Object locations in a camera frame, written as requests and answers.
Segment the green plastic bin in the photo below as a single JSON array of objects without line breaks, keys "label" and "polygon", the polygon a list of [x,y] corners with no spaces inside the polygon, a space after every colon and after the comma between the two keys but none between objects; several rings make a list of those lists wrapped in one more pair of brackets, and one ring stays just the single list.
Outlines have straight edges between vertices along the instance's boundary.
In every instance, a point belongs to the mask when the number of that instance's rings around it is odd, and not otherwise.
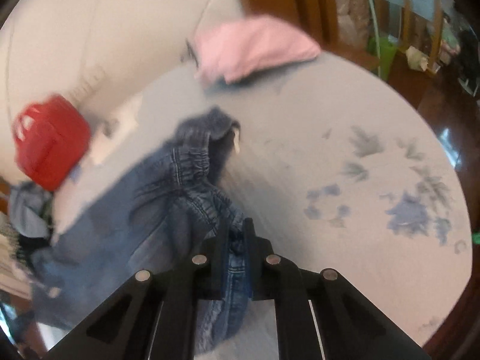
[{"label": "green plastic bin", "polygon": [[398,45],[395,38],[391,36],[379,37],[380,77],[384,81],[388,81],[391,66],[396,56],[397,49]]}]

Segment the floral white bed sheet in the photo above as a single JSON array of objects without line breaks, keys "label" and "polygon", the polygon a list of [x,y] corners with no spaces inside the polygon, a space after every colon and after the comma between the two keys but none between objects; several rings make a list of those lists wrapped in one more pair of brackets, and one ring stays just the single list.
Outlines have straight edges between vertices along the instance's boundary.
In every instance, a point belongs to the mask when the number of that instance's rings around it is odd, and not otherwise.
[{"label": "floral white bed sheet", "polygon": [[184,63],[137,96],[135,130],[57,193],[58,230],[182,120],[220,107],[241,125],[220,186],[257,233],[300,267],[336,269],[425,345],[470,279],[472,242],[461,184],[422,117],[331,53],[240,85],[204,88],[195,70]]}]

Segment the red storage bag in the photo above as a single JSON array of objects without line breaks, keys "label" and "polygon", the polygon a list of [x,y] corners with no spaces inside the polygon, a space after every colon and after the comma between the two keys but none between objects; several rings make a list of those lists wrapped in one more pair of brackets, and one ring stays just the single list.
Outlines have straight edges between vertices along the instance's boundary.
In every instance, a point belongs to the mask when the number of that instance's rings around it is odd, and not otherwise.
[{"label": "red storage bag", "polygon": [[12,125],[18,168],[43,189],[54,192],[89,148],[90,127],[60,94],[31,103]]}]

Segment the grey-blue garment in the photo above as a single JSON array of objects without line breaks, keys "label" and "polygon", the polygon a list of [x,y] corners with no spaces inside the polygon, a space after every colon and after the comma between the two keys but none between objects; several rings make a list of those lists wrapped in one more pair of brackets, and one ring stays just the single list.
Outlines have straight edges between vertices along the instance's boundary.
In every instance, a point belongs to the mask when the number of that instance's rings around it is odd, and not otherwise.
[{"label": "grey-blue garment", "polygon": [[50,237],[53,194],[32,181],[10,190],[8,216],[12,227],[27,238]]}]

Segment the pink folded cloth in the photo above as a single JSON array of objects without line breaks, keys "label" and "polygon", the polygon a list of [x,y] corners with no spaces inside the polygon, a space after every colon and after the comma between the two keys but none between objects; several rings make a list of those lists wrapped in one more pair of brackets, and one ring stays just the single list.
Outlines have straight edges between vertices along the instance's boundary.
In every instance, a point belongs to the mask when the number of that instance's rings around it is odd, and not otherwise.
[{"label": "pink folded cloth", "polygon": [[314,60],[320,45],[303,30],[274,16],[250,16],[197,34],[196,77],[205,86],[233,84],[251,74]]}]

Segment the white paper with clip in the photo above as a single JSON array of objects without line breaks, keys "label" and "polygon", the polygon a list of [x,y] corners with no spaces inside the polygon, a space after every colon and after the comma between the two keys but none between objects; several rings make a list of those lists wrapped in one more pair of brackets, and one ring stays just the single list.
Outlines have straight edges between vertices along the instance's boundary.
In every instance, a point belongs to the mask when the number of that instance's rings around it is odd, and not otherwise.
[{"label": "white paper with clip", "polygon": [[95,166],[102,164],[138,126],[137,115],[143,96],[137,94],[124,102],[98,125],[92,136],[88,158]]}]

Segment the dark patterned garment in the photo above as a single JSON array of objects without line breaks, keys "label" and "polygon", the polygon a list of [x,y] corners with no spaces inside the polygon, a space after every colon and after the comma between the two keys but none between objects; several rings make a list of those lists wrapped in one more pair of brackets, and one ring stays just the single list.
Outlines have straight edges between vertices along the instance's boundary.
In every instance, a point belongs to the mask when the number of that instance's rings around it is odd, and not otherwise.
[{"label": "dark patterned garment", "polygon": [[49,245],[49,241],[45,238],[29,238],[23,236],[12,228],[9,222],[1,225],[1,235],[8,241],[10,256],[21,266],[30,269],[32,272],[34,271],[32,254]]}]

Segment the blue denim jeans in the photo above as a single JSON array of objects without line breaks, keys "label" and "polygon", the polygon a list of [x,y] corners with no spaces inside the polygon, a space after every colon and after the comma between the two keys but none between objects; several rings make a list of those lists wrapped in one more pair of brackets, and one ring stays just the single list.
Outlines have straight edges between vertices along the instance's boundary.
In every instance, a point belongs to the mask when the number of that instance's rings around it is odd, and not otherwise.
[{"label": "blue denim jeans", "polygon": [[201,303],[195,353],[234,336],[247,310],[244,216],[217,183],[239,130],[219,108],[185,120],[55,244],[34,252],[37,321],[70,330],[139,270],[169,271],[227,229],[225,295]]}]

